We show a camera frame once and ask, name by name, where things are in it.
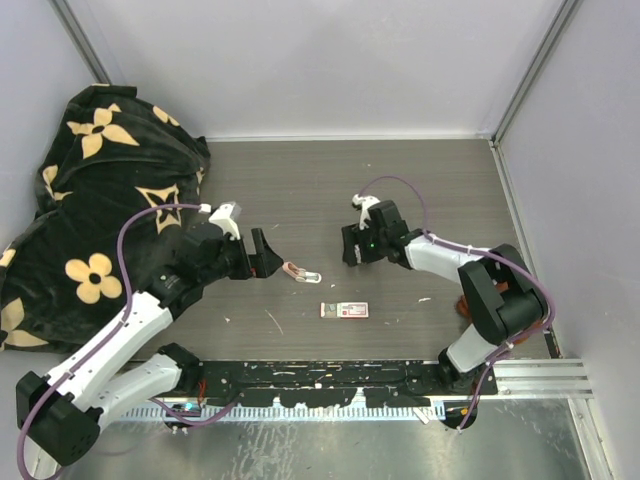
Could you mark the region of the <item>red white staple box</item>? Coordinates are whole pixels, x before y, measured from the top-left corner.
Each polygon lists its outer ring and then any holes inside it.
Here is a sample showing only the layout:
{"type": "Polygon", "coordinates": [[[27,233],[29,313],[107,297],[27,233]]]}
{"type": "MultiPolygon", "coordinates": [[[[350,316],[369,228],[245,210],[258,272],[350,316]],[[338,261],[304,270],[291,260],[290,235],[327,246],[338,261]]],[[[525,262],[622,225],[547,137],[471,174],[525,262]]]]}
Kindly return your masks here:
{"type": "Polygon", "coordinates": [[[322,302],[320,317],[325,319],[366,319],[369,317],[369,305],[367,302],[322,302]]]}

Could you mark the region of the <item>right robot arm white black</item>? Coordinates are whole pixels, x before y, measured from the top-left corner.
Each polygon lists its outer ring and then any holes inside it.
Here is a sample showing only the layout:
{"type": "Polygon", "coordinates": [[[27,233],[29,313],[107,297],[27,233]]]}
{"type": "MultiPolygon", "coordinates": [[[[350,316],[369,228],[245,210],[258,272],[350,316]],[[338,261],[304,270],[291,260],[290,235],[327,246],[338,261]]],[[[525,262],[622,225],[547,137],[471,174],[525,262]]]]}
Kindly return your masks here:
{"type": "Polygon", "coordinates": [[[411,230],[391,200],[356,194],[352,206],[360,217],[341,229],[346,265],[386,259],[461,287],[470,324],[438,356],[438,379],[447,392],[465,391],[474,381],[473,370],[549,314],[542,287],[515,247],[481,249],[411,230]]]}

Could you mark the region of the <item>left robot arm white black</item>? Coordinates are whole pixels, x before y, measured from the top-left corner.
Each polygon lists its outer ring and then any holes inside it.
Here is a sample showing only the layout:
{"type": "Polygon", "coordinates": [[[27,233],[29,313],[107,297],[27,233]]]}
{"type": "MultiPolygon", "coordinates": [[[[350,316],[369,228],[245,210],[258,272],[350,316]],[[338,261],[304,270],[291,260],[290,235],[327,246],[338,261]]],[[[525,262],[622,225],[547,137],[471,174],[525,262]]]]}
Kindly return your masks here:
{"type": "Polygon", "coordinates": [[[98,334],[46,375],[27,373],[16,386],[17,424],[58,465],[82,458],[116,416],[137,403],[173,391],[188,396],[202,378],[200,360],[176,343],[142,366],[119,370],[150,339],[198,302],[205,287],[228,278],[268,278],[283,265],[261,229],[244,241],[203,222],[188,229],[173,259],[153,271],[141,290],[98,334]]]}

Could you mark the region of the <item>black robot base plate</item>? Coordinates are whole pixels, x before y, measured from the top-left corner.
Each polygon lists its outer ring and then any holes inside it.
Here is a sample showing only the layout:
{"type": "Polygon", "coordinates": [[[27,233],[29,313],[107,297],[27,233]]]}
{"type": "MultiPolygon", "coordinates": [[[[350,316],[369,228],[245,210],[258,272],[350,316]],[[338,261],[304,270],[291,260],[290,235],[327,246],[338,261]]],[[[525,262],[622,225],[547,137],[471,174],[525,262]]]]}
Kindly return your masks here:
{"type": "Polygon", "coordinates": [[[375,407],[429,406],[436,396],[473,395],[480,369],[446,384],[439,365],[423,360],[204,361],[197,376],[160,395],[203,396],[212,406],[237,401],[246,407],[345,407],[364,395],[375,407]]]}

